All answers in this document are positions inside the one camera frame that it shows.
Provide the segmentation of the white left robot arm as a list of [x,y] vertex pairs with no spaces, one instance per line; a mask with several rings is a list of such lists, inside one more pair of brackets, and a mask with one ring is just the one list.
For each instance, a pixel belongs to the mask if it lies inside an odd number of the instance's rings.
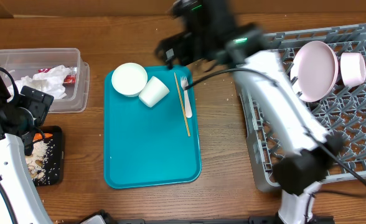
[[8,72],[0,67],[0,223],[51,223],[25,156],[54,98],[28,86],[10,93],[2,73]]

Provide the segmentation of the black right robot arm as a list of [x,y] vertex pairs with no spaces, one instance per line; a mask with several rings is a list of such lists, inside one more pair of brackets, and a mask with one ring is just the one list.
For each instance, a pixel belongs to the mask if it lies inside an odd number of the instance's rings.
[[337,134],[329,134],[293,92],[279,54],[267,48],[256,24],[188,27],[161,40],[154,53],[169,68],[175,61],[188,65],[198,59],[225,65],[259,104],[285,152],[273,166],[274,179],[282,190],[273,223],[334,221],[313,215],[311,207],[344,141]]

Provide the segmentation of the pink bowl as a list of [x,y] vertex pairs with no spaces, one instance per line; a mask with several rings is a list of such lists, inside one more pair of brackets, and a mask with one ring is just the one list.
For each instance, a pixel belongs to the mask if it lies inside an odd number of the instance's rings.
[[362,54],[343,53],[340,58],[340,72],[345,86],[363,84],[366,79],[366,65]]

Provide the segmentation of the red snack wrapper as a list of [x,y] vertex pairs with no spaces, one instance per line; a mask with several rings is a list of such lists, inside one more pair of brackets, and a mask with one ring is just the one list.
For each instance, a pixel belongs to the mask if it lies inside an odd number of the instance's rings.
[[44,73],[45,77],[60,79],[64,77],[63,84],[75,84],[77,80],[77,67],[64,67],[60,65],[53,68],[41,68],[38,70],[39,73]]

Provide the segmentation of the orange carrot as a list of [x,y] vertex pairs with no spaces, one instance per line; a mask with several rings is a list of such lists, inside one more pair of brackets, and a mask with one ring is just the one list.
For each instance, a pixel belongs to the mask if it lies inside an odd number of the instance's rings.
[[41,133],[37,133],[35,134],[33,141],[38,141],[38,140],[43,140],[46,138],[51,138],[53,136],[53,134],[51,133],[44,133],[44,135],[41,135]]

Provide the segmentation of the large pink plate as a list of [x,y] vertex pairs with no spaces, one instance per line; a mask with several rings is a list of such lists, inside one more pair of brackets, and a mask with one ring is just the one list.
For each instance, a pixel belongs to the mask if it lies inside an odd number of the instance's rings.
[[305,102],[323,99],[333,89],[339,64],[335,52],[321,41],[312,41],[299,49],[290,70],[290,79],[297,78],[293,91],[301,93]]

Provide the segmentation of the white napkin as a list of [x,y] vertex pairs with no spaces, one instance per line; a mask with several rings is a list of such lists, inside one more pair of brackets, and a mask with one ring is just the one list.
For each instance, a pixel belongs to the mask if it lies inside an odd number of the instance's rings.
[[28,75],[22,78],[14,78],[14,83],[20,93],[22,87],[28,86],[46,94],[52,95],[55,100],[60,100],[67,96],[66,87],[63,85],[68,75],[71,75],[73,69],[59,65],[51,68],[48,72],[39,72],[30,77]]

